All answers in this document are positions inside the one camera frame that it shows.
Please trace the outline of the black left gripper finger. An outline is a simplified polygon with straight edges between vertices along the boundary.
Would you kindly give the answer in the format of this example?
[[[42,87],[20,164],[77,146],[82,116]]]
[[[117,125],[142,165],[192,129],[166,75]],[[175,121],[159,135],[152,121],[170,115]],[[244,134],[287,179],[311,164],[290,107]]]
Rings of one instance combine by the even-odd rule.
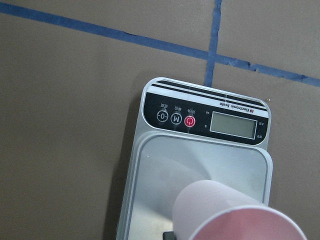
[[[163,230],[162,239],[163,240],[176,240],[177,239],[172,226],[167,227]]]

